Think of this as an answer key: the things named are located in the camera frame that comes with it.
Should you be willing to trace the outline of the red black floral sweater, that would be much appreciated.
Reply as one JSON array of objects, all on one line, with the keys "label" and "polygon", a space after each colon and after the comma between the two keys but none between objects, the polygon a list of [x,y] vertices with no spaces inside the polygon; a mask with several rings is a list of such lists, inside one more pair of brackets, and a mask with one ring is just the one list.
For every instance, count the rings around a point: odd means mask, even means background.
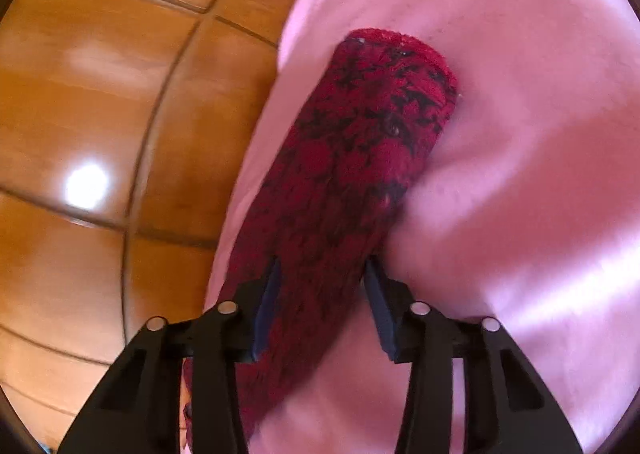
[{"label": "red black floral sweater", "polygon": [[266,348],[235,368],[243,432],[265,419],[333,348],[379,253],[454,112],[446,59],[399,32],[362,28],[335,47],[233,240],[217,301],[281,266]]}]

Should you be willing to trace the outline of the pink satin bedspread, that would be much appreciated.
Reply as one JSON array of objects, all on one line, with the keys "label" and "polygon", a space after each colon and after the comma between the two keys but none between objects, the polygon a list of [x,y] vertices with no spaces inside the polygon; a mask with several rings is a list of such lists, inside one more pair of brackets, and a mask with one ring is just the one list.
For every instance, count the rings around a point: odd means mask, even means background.
[{"label": "pink satin bedspread", "polygon": [[296,0],[207,290],[336,44],[357,28],[444,55],[459,104],[384,251],[455,318],[506,327],[596,452],[639,389],[639,21],[628,0]]}]

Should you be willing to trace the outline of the wooden panelled headboard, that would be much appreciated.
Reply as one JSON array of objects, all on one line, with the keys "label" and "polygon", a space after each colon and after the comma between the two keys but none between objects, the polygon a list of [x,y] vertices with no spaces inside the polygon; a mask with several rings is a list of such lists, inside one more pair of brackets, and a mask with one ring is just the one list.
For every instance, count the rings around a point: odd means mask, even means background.
[{"label": "wooden panelled headboard", "polygon": [[1,385],[58,446],[151,316],[203,309],[294,0],[10,0]]}]

